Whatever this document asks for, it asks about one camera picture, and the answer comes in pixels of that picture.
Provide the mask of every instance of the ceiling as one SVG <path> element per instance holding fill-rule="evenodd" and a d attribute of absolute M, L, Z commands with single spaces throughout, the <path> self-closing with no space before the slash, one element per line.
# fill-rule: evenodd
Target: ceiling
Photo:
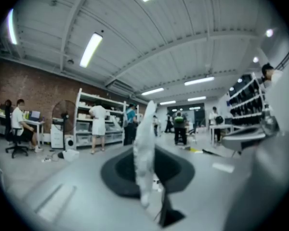
<path fill-rule="evenodd" d="M 20 0 L 19 43 L 10 43 L 4 24 L 0 56 L 104 89 L 119 80 L 128 92 L 115 91 L 135 100 L 218 98 L 254 67 L 271 17 L 266 0 Z M 94 32 L 103 40 L 82 68 Z M 208 74 L 215 80 L 184 86 Z M 141 95 L 159 87 L 165 90 Z"/>

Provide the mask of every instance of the round light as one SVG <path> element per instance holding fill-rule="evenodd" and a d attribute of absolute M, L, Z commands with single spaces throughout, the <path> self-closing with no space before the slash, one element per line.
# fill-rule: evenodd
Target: round light
<path fill-rule="evenodd" d="M 270 38 L 271 36 L 273 36 L 273 30 L 272 29 L 268 29 L 267 31 L 266 31 L 266 36 L 268 37 L 268 38 Z"/>

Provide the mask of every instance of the white dress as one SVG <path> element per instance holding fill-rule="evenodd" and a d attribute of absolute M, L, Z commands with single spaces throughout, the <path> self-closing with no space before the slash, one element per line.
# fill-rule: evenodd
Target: white dress
<path fill-rule="evenodd" d="M 92 107 L 89 112 L 90 114 L 93 114 L 92 135 L 105 135 L 105 116 L 107 114 L 106 109 L 98 105 Z"/>

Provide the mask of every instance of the black shorts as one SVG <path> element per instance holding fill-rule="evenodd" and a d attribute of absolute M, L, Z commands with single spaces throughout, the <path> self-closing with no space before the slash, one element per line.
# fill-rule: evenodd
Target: black shorts
<path fill-rule="evenodd" d="M 21 141 L 32 141 L 33 132 L 24 128 L 23 133 L 20 136 Z"/>

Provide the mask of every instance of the pedestal fan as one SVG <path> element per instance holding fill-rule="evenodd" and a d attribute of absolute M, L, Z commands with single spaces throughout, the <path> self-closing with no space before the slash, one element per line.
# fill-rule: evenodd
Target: pedestal fan
<path fill-rule="evenodd" d="M 74 128 L 74 112 L 75 105 L 68 100 L 61 100 L 53 108 L 53 121 L 58 130 L 63 133 L 63 149 L 66 150 L 65 133 L 68 133 Z"/>

